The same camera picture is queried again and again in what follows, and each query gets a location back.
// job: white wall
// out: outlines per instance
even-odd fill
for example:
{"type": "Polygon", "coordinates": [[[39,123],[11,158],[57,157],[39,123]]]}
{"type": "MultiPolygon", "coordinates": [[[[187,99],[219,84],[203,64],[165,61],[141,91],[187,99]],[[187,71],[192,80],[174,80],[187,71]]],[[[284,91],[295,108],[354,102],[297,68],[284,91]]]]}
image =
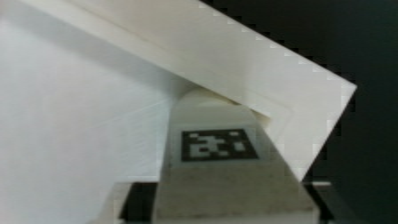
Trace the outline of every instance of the white wall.
{"type": "Polygon", "coordinates": [[[0,223],[89,223],[107,210],[116,183],[157,179],[169,110],[194,85],[9,2],[0,14],[0,223]]]}

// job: black background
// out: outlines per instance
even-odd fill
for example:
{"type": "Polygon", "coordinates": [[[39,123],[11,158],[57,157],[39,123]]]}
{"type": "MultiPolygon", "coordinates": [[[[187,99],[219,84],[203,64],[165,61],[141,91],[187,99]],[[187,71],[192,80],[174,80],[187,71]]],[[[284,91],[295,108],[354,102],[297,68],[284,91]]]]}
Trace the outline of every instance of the black background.
{"type": "Polygon", "coordinates": [[[359,86],[308,174],[372,224],[398,223],[398,0],[204,2],[359,86]]]}

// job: white cardboard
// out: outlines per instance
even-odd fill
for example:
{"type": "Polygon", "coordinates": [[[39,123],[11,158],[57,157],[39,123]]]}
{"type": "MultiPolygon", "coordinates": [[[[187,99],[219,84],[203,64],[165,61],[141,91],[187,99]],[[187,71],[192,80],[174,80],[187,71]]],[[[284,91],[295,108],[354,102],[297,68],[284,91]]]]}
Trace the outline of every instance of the white cardboard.
{"type": "Polygon", "coordinates": [[[197,0],[23,0],[247,105],[299,179],[356,85],[197,0]]]}

